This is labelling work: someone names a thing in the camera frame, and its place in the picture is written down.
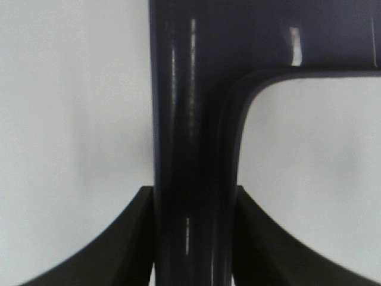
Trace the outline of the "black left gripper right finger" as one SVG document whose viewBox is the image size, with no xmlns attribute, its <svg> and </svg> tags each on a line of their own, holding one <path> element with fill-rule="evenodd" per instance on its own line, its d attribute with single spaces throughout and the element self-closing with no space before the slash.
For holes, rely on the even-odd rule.
<svg viewBox="0 0 381 286">
<path fill-rule="evenodd" d="M 236 285 L 376 285 L 310 249 L 237 188 L 233 232 Z"/>
</svg>

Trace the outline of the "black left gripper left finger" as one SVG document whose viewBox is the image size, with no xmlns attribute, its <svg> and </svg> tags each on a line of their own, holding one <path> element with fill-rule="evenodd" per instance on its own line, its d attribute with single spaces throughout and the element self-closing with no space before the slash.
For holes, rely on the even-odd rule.
<svg viewBox="0 0 381 286">
<path fill-rule="evenodd" d="M 143 186 L 86 247 L 27 285 L 148 285 L 154 262 L 153 188 Z"/>
</svg>

